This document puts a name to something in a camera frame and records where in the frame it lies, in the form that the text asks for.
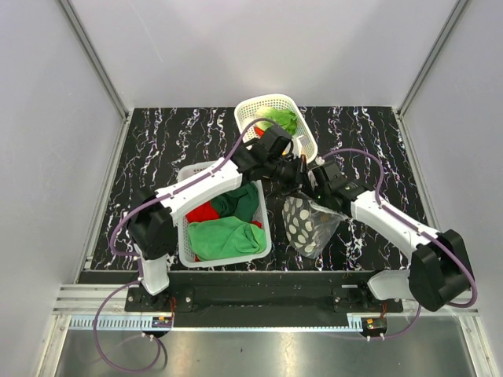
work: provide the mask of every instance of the cable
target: cable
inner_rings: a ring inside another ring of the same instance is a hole
[[[110,350],[107,350],[107,352],[106,352],[105,355],[108,356],[111,353],[114,353],[117,349],[119,349],[120,347],[122,347],[126,343],[131,342],[132,340],[139,339],[139,338],[144,338],[144,337],[145,337],[145,334],[143,334],[143,333],[132,335],[132,336],[124,339],[122,342],[115,344]],[[79,358],[80,362],[82,362],[83,364],[89,364],[89,365],[96,364],[98,361],[102,361],[103,360],[101,358],[101,356],[99,356],[99,357],[97,357],[97,358],[95,358],[93,360],[90,360],[90,361],[83,360],[83,359],[80,358],[80,356],[78,356],[78,358]]]
[[[149,365],[147,365],[146,367],[144,368],[141,368],[141,369],[129,369],[129,368],[123,368],[115,363],[113,363],[111,360],[109,360],[107,358],[107,356],[105,355],[105,353],[103,352],[103,350],[101,349],[101,346],[100,346],[100,343],[98,341],[98,338],[97,338],[97,320],[98,320],[98,317],[100,316],[100,313],[101,311],[103,310],[103,308],[105,307],[105,305],[107,304],[108,301],[110,301],[110,299],[115,296],[117,293],[119,293],[121,290],[123,289],[126,289],[126,288],[129,288],[133,285],[138,285],[140,284],[140,281],[131,281],[130,283],[127,283],[127,284],[124,284],[122,287],[119,287],[117,289],[115,289],[100,305],[100,307],[98,308],[97,312],[96,312],[96,315],[94,316],[94,321],[93,321],[93,337],[94,337],[94,345],[96,346],[96,350],[97,352],[100,354],[101,358],[103,359],[103,361],[105,363],[107,363],[109,366],[111,366],[112,368],[116,369],[117,371],[120,371],[120,372],[124,372],[124,373],[134,373],[134,374],[141,374],[141,373],[145,373],[147,371],[149,371],[150,369],[153,368],[153,366],[157,363],[157,361],[159,360],[159,356],[160,356],[160,351],[162,349],[162,343],[161,341],[154,337],[153,335],[150,336],[150,339],[151,340],[154,340],[157,344],[157,355],[156,357],[154,357],[154,360],[152,361],[152,363],[150,363]]]
[[[236,140],[236,143],[234,143],[232,149],[230,150],[229,154],[224,158],[224,160],[214,170],[211,171],[211,173],[207,172],[206,174],[202,175],[201,177],[198,177],[197,179],[194,179],[193,181],[191,181],[189,183],[186,183],[182,187],[179,187],[179,188],[175,189],[173,191],[173,195],[179,194],[183,190],[186,190],[189,187],[192,187],[192,186],[198,184],[202,180],[210,177],[212,174],[215,174],[217,171],[219,171],[220,169],[222,169],[222,167],[232,158],[233,154],[235,153],[237,147],[239,146],[239,144],[243,140],[243,137],[248,132],[248,130],[252,126],[254,126],[256,123],[262,122],[262,121],[266,121],[266,122],[272,123],[275,126],[280,126],[279,124],[277,124],[276,122],[274,122],[273,120],[268,119],[268,118],[257,118],[257,119],[252,120],[244,128],[243,132],[241,132],[241,134],[239,135],[239,137]],[[169,198],[171,198],[171,194],[170,193],[168,193],[166,195],[163,195],[163,196],[159,196],[159,197],[157,197],[155,199],[152,199],[152,200],[148,201],[147,203],[143,203],[141,206],[138,206],[138,207],[134,208],[121,221],[119,221],[119,224],[117,224],[116,228],[113,230],[112,235],[110,236],[110,242],[108,243],[108,245],[110,246],[110,250],[112,251],[112,254],[114,254],[116,256],[120,256],[120,257],[135,257],[135,256],[139,256],[138,253],[136,253],[136,252],[118,251],[116,249],[117,235],[119,234],[121,228],[123,226],[125,226],[125,224],[127,224],[127,222],[133,216],[135,216],[138,212],[140,212],[141,210],[144,210],[145,208],[148,208],[148,207],[150,207],[150,206],[152,206],[152,205],[154,205],[156,203],[162,202],[165,199],[169,199]]]

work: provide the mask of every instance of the metal floor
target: metal floor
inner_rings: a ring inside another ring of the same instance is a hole
[[[390,319],[388,333],[406,325]],[[153,359],[156,347],[135,339],[131,331],[101,331],[101,347],[108,357],[126,368],[142,368]],[[385,342],[352,341],[327,333],[182,332],[162,338],[169,356],[145,376],[475,376],[461,326],[454,317],[421,317],[401,338]],[[356,334],[340,336],[358,337]],[[57,376],[116,376],[98,359],[91,331],[68,332]]]

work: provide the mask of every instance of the plastic basket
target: plastic basket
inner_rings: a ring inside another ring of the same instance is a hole
[[[255,119],[255,112],[262,106],[269,106],[271,108],[277,108],[278,110],[287,108],[297,115],[297,131],[295,136],[303,135],[307,138],[307,141],[303,142],[302,153],[306,155],[308,163],[314,161],[318,154],[318,145],[316,144],[313,134],[307,126],[302,113],[299,108],[297,108],[296,103],[288,96],[283,94],[268,94],[266,96],[255,97],[241,102],[234,110],[234,117],[236,118],[237,128],[239,131],[243,132],[244,128],[253,119]],[[259,135],[257,135],[252,127],[247,131],[246,135],[244,135],[243,140],[248,141],[253,137],[259,137]]]
[[[196,163],[194,165],[183,167],[178,172],[178,182],[181,182],[184,179],[193,176],[195,173],[199,173],[200,171],[209,167],[212,163],[214,162]],[[272,241],[270,238],[269,220],[267,220],[266,200],[264,198],[262,182],[254,181],[252,183],[257,187],[257,191],[259,193],[259,207],[253,215],[253,220],[262,223],[262,229],[266,232],[266,249],[262,253],[245,255],[243,257],[196,262],[196,255],[190,247],[189,235],[187,234],[187,227],[189,226],[189,223],[187,222],[185,216],[183,216],[183,218],[178,221],[178,250],[180,255],[180,262],[182,262],[185,267],[194,269],[198,267],[207,268],[216,267],[218,265],[232,265],[234,263],[250,262],[253,259],[264,258],[270,253],[272,249]]]

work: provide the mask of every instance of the white polka dots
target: white polka dots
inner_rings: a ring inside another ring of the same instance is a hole
[[[301,210],[299,216],[302,220],[306,220],[309,217],[309,211]]]
[[[304,250],[306,253],[311,254],[314,250],[314,244],[310,243],[309,245],[306,246],[306,248]]]

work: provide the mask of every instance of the green vegetable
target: green vegetable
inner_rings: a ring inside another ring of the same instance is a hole
[[[255,112],[256,118],[268,118],[272,119],[274,122],[279,124],[283,130],[291,134],[292,136],[297,131],[297,115],[291,112],[287,108],[278,110],[276,108],[270,108],[268,106],[262,106]],[[267,130],[272,126],[270,122],[262,121],[258,122],[256,126],[260,130]]]

